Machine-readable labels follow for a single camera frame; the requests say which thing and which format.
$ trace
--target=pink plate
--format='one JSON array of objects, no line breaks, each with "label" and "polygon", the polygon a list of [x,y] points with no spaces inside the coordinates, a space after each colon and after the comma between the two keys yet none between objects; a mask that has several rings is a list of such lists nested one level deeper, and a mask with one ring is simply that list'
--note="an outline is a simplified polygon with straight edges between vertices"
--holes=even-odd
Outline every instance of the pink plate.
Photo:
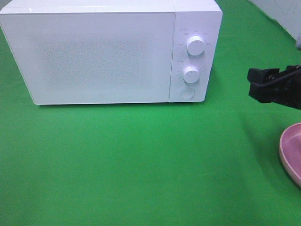
[{"label": "pink plate", "polygon": [[301,187],[301,122],[284,130],[279,154],[286,171]]}]

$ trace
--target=microwave control panel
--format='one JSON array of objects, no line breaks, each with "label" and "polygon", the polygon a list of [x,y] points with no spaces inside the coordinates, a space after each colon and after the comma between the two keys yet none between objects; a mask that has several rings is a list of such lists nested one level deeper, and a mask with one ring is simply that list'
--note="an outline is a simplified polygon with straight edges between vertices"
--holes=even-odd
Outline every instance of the microwave control panel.
[{"label": "microwave control panel", "polygon": [[176,12],[170,102],[204,101],[221,11]]}]

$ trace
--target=white microwave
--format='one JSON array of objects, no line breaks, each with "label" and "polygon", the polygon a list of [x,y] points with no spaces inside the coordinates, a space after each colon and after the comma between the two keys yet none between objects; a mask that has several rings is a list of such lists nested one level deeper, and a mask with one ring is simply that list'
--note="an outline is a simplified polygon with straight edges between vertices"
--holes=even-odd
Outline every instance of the white microwave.
[{"label": "white microwave", "polygon": [[38,105],[203,101],[221,20],[214,0],[12,0],[0,11]]}]

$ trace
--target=green tablecloth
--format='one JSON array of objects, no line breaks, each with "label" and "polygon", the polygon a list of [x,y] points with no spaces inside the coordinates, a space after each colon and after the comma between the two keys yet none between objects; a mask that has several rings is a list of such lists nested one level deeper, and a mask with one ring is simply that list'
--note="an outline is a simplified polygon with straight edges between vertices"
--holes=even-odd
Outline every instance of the green tablecloth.
[{"label": "green tablecloth", "polygon": [[301,63],[244,0],[222,28],[203,103],[32,103],[0,33],[0,225],[300,225],[278,156],[298,110],[248,96],[251,67]]}]

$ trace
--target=power knob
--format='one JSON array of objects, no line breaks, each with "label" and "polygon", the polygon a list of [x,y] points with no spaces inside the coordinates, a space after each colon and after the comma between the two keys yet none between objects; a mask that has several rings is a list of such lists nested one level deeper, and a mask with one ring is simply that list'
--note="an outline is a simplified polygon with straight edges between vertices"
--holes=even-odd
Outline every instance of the power knob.
[{"label": "power knob", "polygon": [[204,52],[205,41],[202,37],[195,35],[187,40],[186,46],[190,55],[197,56]]},{"label": "power knob", "polygon": [[199,70],[197,67],[189,66],[183,71],[183,77],[185,82],[194,83],[199,79]]}]

